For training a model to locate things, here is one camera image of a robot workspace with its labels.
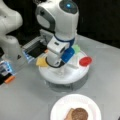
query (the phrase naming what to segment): plate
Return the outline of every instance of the plate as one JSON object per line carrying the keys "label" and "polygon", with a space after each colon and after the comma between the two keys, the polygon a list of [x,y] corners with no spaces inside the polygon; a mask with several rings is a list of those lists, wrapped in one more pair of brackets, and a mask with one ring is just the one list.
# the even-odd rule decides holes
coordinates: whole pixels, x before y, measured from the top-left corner
{"label": "plate", "polygon": [[83,108],[88,113],[88,120],[101,120],[97,104],[80,94],[70,94],[59,99],[51,110],[50,120],[64,120],[71,108]]}

